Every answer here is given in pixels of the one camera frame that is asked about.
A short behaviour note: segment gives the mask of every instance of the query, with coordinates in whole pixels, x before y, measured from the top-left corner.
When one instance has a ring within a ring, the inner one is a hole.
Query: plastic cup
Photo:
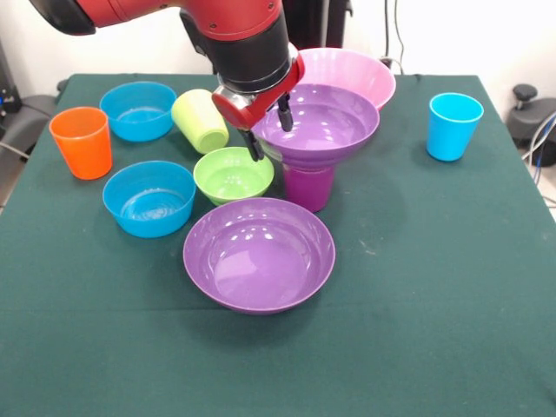
[[[429,103],[427,152],[439,161],[459,160],[483,116],[483,106],[459,93],[434,96]]]
[[[288,201],[313,213],[326,207],[334,184],[334,167],[298,169],[284,164],[283,168]]]
[[[210,91],[192,89],[183,93],[172,107],[172,119],[200,154],[223,148],[228,143],[228,128]]]
[[[100,109],[68,109],[50,122],[50,133],[71,173],[80,180],[95,180],[112,168],[108,117]]]

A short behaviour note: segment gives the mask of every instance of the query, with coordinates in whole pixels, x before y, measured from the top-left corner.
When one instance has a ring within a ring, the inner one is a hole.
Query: pink bowl
[[[305,76],[301,84],[326,84],[357,93],[380,110],[396,90],[394,74],[379,60],[354,50],[302,50]]]

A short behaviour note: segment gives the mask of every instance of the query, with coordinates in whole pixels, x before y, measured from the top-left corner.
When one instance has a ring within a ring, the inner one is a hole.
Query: blue bowl
[[[130,235],[155,238],[180,229],[195,199],[191,173],[177,163],[140,162],[118,171],[103,191],[106,209]]]
[[[154,141],[173,127],[172,105],[177,95],[160,83],[122,84],[101,100],[100,108],[108,115],[110,128],[130,142]]]

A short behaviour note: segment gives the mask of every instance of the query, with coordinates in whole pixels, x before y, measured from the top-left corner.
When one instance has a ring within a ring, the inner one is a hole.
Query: bowl
[[[325,84],[353,91],[378,110],[394,95],[394,74],[378,59],[338,48],[312,48],[300,53],[305,63],[301,84]]]
[[[195,182],[173,162],[148,161],[115,173],[104,186],[103,202],[120,227],[137,237],[155,238],[181,228],[191,216]]]
[[[298,306],[326,283],[334,260],[334,241],[324,223],[292,202],[264,197],[208,212],[183,245],[193,283],[244,314]]]
[[[154,141],[174,126],[172,105],[175,92],[160,83],[122,84],[101,100],[100,108],[109,117],[110,128],[129,142]]]
[[[292,131],[281,129],[275,109],[253,131],[267,155],[291,167],[333,167],[362,148],[380,123],[378,109],[347,89],[300,84],[290,97]]]
[[[216,206],[263,195],[275,176],[268,158],[254,162],[247,148],[230,147],[206,154],[195,165],[199,190]]]

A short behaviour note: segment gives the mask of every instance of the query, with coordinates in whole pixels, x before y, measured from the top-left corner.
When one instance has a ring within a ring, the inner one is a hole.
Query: bowl rim
[[[218,195],[214,195],[212,193],[209,193],[205,187],[203,187],[203,185],[201,184],[200,181],[198,181],[198,169],[199,167],[205,163],[208,158],[213,155],[213,154],[217,154],[217,153],[226,153],[229,152],[231,150],[233,151],[237,151],[238,149],[244,149],[244,152],[246,152],[247,156],[250,157],[249,151],[246,147],[243,146],[228,146],[225,148],[220,148],[220,149],[216,149],[213,150],[212,152],[208,152],[206,155],[202,156],[201,159],[199,159],[199,161],[197,161],[197,163],[195,164],[195,166],[193,167],[193,180],[195,181],[195,185],[197,186],[197,188],[199,190],[201,190],[201,192],[208,197],[208,199],[210,200],[219,200],[221,202],[236,202],[238,200],[244,200],[246,198],[253,198],[256,195],[259,195],[260,193],[264,193],[268,187],[270,187],[270,184],[272,184],[272,181],[275,179],[275,166],[273,165],[272,161],[270,160],[270,158],[268,156],[264,156],[264,158],[262,160],[260,160],[259,162],[263,162],[266,163],[271,170],[271,176],[268,179],[268,181],[265,181],[265,185],[263,185],[262,187],[260,187],[259,189],[257,189],[257,191],[255,193],[251,193],[250,195],[245,195],[243,197],[235,197],[235,198],[223,198],[223,197],[219,197]]]
[[[367,55],[367,54],[363,54],[362,52],[359,52],[357,50],[351,50],[348,48],[333,48],[333,47],[323,47],[323,48],[307,48],[305,50],[300,50],[300,55],[303,56],[304,54],[313,54],[313,53],[317,53],[319,50],[322,51],[334,51],[334,52],[338,52],[341,54],[346,54],[346,55],[357,55],[360,56],[362,58],[366,58],[369,61],[372,61],[374,63],[378,63],[379,66],[378,68],[381,68],[382,72],[384,74],[388,74],[388,78],[390,79],[390,81],[392,82],[392,88],[391,91],[389,92],[389,94],[382,100],[378,101],[377,103],[373,103],[374,106],[378,109],[381,110],[390,100],[392,100],[392,97],[394,97],[394,94],[396,92],[396,88],[397,88],[397,82],[396,82],[396,77],[394,75],[394,73],[392,71],[390,71],[380,60]],[[299,84],[312,84],[312,83],[305,83],[303,82],[303,78],[299,81]]]
[[[103,187],[103,204],[104,207],[115,217],[118,219],[126,219],[126,220],[131,220],[132,222],[157,222],[160,221],[162,219],[147,219],[147,220],[138,220],[138,219],[128,219],[126,217],[123,217],[120,213],[115,212],[115,210],[113,210],[110,205],[108,203],[106,203],[106,190],[109,187],[109,185],[123,172],[128,171],[128,170],[132,170],[132,169],[136,169],[137,167],[141,166],[141,165],[151,165],[151,164],[164,164],[164,165],[172,165],[175,166],[176,168],[179,168],[180,170],[183,170],[184,173],[186,174],[186,176],[188,177],[189,181],[191,181],[193,183],[193,192],[191,193],[191,195],[189,196],[189,199],[178,209],[176,210],[174,213],[172,213],[171,215],[165,216],[163,217],[163,219],[167,219],[169,217],[173,217],[174,215],[178,215],[180,214],[183,210],[186,209],[187,206],[189,206],[190,204],[193,203],[193,200],[195,199],[195,194],[196,194],[196,185],[195,185],[195,180],[193,179],[193,175],[191,174],[191,172],[183,167],[182,165],[180,165],[179,163],[176,162],[171,162],[171,161],[162,161],[162,160],[153,160],[153,161],[143,161],[143,162],[136,162],[136,163],[132,163],[131,165],[128,165],[127,167],[124,167],[122,169],[119,169],[118,171],[115,172],[115,174],[113,174],[108,181],[106,181],[106,183],[104,184]]]
[[[165,89],[165,90],[171,92],[172,96],[174,97],[174,101],[172,102],[172,105],[170,105],[170,108],[167,111],[165,111],[164,113],[160,114],[159,116],[153,117],[152,119],[148,120],[147,122],[122,122],[122,121],[116,119],[115,117],[111,116],[109,114],[109,112],[107,112],[104,109],[104,102],[110,95],[115,94],[119,89],[129,88],[129,87],[133,87],[133,86],[139,85],[139,84],[143,84],[143,85],[150,84],[150,85],[154,85],[156,87],[159,87],[161,89]],[[175,100],[177,100],[176,92],[174,91],[174,89],[172,89],[171,87],[169,87],[166,84],[159,83],[159,82],[156,82],[156,81],[133,81],[131,83],[123,83],[123,84],[120,84],[120,85],[116,85],[114,88],[109,89],[106,93],[104,93],[104,95],[101,98],[101,101],[99,102],[98,106],[99,106],[100,110],[102,110],[104,113],[106,113],[106,116],[109,118],[110,121],[115,121],[115,122],[125,123],[125,124],[144,124],[144,123],[154,122],[154,121],[162,119],[164,117],[168,117],[168,114],[170,114],[171,111],[172,111],[172,106],[174,105]]]
[[[334,85],[328,85],[328,84],[317,84],[317,83],[305,83],[305,84],[297,84],[294,87],[294,91],[297,88],[310,88],[310,86],[316,86],[316,87],[327,87],[330,89],[337,89],[337,90],[341,90],[344,91],[346,93],[349,93],[351,95],[354,96],[358,96],[364,103],[367,103],[369,105],[369,110],[374,112],[374,115],[376,116],[376,124],[371,128],[368,129],[365,133],[365,135],[363,135],[358,141],[355,142],[351,142],[349,143],[349,145],[342,147],[341,149],[351,149],[352,147],[357,147],[359,145],[361,145],[362,143],[366,142],[367,140],[369,140],[375,133],[376,130],[379,128],[379,126],[381,125],[381,113],[379,111],[379,109],[367,98],[365,98],[364,96],[356,93],[355,91],[351,91],[349,89],[344,89],[342,87],[336,87]],[[290,104],[290,108],[294,109],[296,107],[302,107],[301,105],[297,105],[297,104]],[[265,117],[263,119],[261,119],[259,121],[259,123],[257,123],[255,125],[255,127],[253,128],[253,131],[258,135],[258,133],[263,132],[264,131],[264,126],[266,126],[267,123],[267,119],[268,119],[268,113],[265,115]],[[291,146],[285,146],[282,143],[275,143],[270,141],[269,139],[267,139],[265,136],[263,135],[259,135],[261,136],[261,138],[269,143],[271,146],[277,148],[278,150],[280,149],[287,149],[288,151],[295,151],[295,152],[308,152],[311,153],[313,155],[315,154],[323,154],[323,153],[334,153],[337,152],[339,149],[303,149],[303,148],[296,148],[296,147],[291,147]]]
[[[249,201],[252,200],[257,200],[260,202],[272,202],[273,204],[283,204],[286,207],[294,207],[297,210],[306,212],[310,214],[310,217],[315,221],[316,224],[318,224],[323,232],[324,235],[327,237],[328,241],[331,244],[331,248],[332,248],[332,255],[330,256],[330,265],[327,268],[326,272],[323,274],[324,278],[322,279],[322,281],[316,285],[313,290],[311,290],[310,293],[308,293],[307,295],[305,295],[304,297],[295,300],[295,301],[291,301],[287,304],[284,304],[283,306],[279,306],[278,308],[246,308],[243,306],[238,306],[235,304],[232,304],[230,302],[224,301],[222,298],[214,296],[212,294],[210,294],[209,292],[205,291],[203,288],[201,288],[199,286],[199,284],[197,283],[196,279],[193,278],[191,272],[190,272],[190,268],[188,268],[188,263],[186,261],[186,256],[185,256],[185,251],[186,248],[188,247],[188,242],[189,239],[192,239],[191,236],[193,236],[193,232],[195,231],[196,228],[199,228],[200,225],[202,224],[202,222],[206,221],[206,218],[210,217],[211,215],[214,214],[215,211],[219,211],[219,210],[224,210],[224,209],[229,209],[230,205],[239,205],[239,204],[247,204],[249,203]],[[246,314],[273,314],[273,313],[280,313],[282,311],[286,311],[289,310],[291,308],[294,308],[296,306],[299,306],[300,304],[304,303],[305,301],[309,300],[311,297],[313,297],[316,293],[318,293],[322,287],[324,287],[324,284],[327,283],[328,279],[330,278],[330,275],[332,274],[332,272],[334,271],[334,265],[336,263],[336,245],[334,242],[334,237],[332,236],[332,233],[330,232],[330,230],[328,229],[327,225],[319,218],[317,217],[314,213],[310,212],[309,210],[307,210],[306,208],[303,208],[302,206],[299,206],[293,202],[288,202],[286,200],[282,200],[279,198],[272,198],[272,197],[256,197],[256,198],[250,198],[250,199],[245,199],[245,200],[238,200],[235,202],[229,202],[226,205],[214,208],[212,210],[210,210],[208,213],[206,213],[203,217],[201,217],[189,230],[187,237],[185,238],[185,242],[183,243],[183,266],[185,267],[185,270],[188,274],[189,279],[195,284],[195,286],[197,288],[199,288],[199,290],[201,290],[201,292],[203,294],[205,294],[208,298],[210,298],[213,301],[216,301],[217,303],[219,303],[220,305],[229,308],[231,310],[234,311],[241,311],[243,313]]]

